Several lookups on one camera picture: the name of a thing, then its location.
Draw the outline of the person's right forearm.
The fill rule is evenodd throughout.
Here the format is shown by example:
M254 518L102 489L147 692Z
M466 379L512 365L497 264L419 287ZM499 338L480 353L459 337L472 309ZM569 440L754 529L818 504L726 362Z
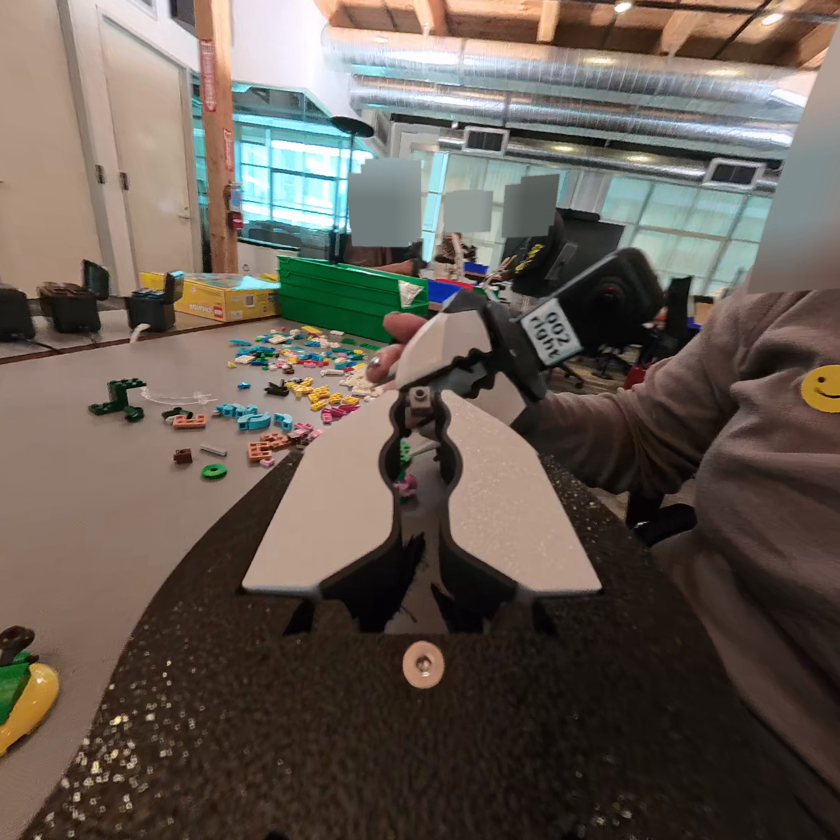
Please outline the person's right forearm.
M707 338L655 364L629 391L548 394L512 428L588 487L648 497L676 491L734 412L736 355Z

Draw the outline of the blue plastic bins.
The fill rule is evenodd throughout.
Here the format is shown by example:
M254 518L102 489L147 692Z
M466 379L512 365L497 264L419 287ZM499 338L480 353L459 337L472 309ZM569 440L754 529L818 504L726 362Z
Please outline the blue plastic bins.
M452 298L459 291L474 291L475 294L483 298L487 296L485 289L480 285L474 285L465 281L433 278L427 281L429 309L440 309L448 299Z

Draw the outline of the person's grey sweatshirt torso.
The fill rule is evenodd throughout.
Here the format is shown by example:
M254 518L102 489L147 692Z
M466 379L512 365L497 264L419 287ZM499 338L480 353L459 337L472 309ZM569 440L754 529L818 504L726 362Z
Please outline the person's grey sweatshirt torso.
M796 797L838 835L838 414L800 394L838 364L838 291L749 295L700 331L736 355L734 412L696 473L697 525L669 545Z

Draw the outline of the green toy brick tree build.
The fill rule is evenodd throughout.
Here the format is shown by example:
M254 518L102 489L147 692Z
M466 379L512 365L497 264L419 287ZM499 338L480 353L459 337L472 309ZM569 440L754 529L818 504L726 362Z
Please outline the green toy brick tree build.
M412 447L407 437L400 440L399 456L400 468L393 486L400 503L404 505L417 495L417 479L410 470L413 464Z

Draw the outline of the black monitor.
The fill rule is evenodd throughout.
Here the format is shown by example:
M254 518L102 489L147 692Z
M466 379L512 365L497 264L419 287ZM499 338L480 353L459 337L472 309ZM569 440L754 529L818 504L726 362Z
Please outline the black monitor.
M567 242L575 244L574 254L565 264L571 276L616 251L623 239L625 226L606 222L598 213L561 208L563 232Z

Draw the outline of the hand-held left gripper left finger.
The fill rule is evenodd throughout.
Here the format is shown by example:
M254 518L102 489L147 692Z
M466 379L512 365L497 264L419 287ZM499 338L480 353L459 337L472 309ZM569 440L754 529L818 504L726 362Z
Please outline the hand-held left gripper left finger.
M399 401L385 392L307 447L241 581L246 593L373 601L394 592L403 564Z

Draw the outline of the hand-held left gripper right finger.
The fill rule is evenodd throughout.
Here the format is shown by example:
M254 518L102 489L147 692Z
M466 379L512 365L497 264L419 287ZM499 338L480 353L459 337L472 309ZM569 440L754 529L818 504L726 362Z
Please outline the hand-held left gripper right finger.
M455 599L599 593L602 583L535 449L451 391L436 407L446 590Z

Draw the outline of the dark green toy brick build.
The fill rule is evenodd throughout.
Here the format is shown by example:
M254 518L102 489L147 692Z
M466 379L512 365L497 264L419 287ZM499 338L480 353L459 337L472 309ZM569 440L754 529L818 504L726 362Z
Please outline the dark green toy brick build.
M142 407L130 405L129 392L145 387L146 383L136 377L110 381L108 383L108 401L90 404L88 411L97 417L121 414L129 423L138 423L144 419L144 410Z

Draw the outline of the pile of toy bricks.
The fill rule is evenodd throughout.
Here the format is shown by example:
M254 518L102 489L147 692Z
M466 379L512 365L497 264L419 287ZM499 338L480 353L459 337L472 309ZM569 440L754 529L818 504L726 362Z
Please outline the pile of toy bricks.
M382 389L368 382L365 369L383 347L339 331L281 325L253 338L226 339L220 384L160 392L208 393L211 403L148 404L161 408L165 426L195 439L175 449L190 448L202 467L222 464L229 471L227 463L241 458L249 467L270 469L376 401ZM227 457L204 454L201 444L225 448Z

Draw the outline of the yellow smiley sticker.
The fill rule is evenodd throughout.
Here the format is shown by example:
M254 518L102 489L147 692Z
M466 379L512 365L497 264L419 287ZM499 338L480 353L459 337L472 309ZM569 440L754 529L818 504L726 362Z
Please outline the yellow smiley sticker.
M800 394L806 405L820 413L840 412L840 365L826 364L808 371L803 377Z

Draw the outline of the yellow cardboard box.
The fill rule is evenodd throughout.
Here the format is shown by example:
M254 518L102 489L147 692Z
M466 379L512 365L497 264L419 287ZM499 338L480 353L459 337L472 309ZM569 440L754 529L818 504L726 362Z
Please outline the yellow cardboard box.
M245 322L278 316L275 276L175 272L175 312L214 322Z

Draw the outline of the black charger box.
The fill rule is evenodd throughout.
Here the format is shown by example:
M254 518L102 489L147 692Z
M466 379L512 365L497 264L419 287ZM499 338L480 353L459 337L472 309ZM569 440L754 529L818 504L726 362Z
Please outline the black charger box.
M81 262L81 283L47 281L37 287L41 314L58 333L95 334L101 330L98 304L109 299L109 270Z
M26 295L21 290L1 283L1 341L31 341L35 325Z
M139 287L123 298L132 331L168 332L175 326L175 304L182 298L185 274L148 272L139 274Z

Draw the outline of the stack of green plastic bins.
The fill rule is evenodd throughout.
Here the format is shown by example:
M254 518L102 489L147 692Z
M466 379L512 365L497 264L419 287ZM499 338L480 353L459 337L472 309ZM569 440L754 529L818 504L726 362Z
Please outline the stack of green plastic bins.
M285 255L276 262L278 302L288 320L373 338L390 312L427 314L425 279Z

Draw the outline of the person's right hand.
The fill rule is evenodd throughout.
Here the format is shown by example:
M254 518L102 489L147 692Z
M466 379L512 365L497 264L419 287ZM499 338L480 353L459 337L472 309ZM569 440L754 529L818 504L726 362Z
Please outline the person's right hand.
M391 312L383 320L383 327L392 342L377 351L365 369L366 379L374 385L390 381L393 369L401 359L406 346L415 333L427 322L424 317L405 312Z

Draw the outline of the grey desk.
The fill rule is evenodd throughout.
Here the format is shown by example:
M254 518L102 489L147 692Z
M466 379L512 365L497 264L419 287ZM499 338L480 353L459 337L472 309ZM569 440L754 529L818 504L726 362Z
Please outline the grey desk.
M225 478L178 466L194 443L133 392L144 419L94 416L107 383L138 377L187 393L223 380L225 340L290 322L271 319L168 333L136 343L2 364L2 627L36 632L59 675L56 704L2 757L1 837L18 838L87 734L135 624L187 551L266 470L235 458Z

